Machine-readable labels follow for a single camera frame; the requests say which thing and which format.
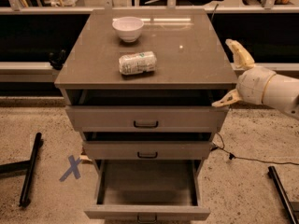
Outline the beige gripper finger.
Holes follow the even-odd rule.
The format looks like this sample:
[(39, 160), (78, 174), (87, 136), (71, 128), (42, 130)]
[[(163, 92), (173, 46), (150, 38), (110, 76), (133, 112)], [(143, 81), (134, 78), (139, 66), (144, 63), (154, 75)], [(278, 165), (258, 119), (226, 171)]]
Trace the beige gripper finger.
[(213, 107), (223, 107), (227, 105), (232, 105), (241, 101), (241, 96), (237, 89), (233, 89), (226, 93), (219, 101), (212, 104)]
[(249, 70), (255, 66), (255, 61), (250, 53), (238, 41), (227, 39), (225, 44), (233, 53), (234, 65), (237, 69)]

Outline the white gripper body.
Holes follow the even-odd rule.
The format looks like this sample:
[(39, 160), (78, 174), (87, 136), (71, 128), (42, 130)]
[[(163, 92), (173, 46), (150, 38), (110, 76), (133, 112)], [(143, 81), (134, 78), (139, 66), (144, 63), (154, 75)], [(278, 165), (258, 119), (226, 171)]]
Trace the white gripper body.
[(261, 105), (266, 86), (276, 74), (276, 72), (261, 66), (256, 66), (245, 71), (238, 78), (236, 84), (240, 98), (244, 102)]

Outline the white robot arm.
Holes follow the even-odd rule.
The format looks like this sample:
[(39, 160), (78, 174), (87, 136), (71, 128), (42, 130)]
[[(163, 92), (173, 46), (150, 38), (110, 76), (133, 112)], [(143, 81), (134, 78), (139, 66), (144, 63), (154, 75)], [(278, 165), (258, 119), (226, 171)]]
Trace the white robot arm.
[(299, 79), (279, 75), (257, 65), (236, 40), (227, 39), (225, 44), (233, 53), (235, 67), (243, 68), (244, 72), (238, 77), (235, 88), (212, 105), (222, 107), (242, 101), (266, 105), (293, 119), (299, 119)]

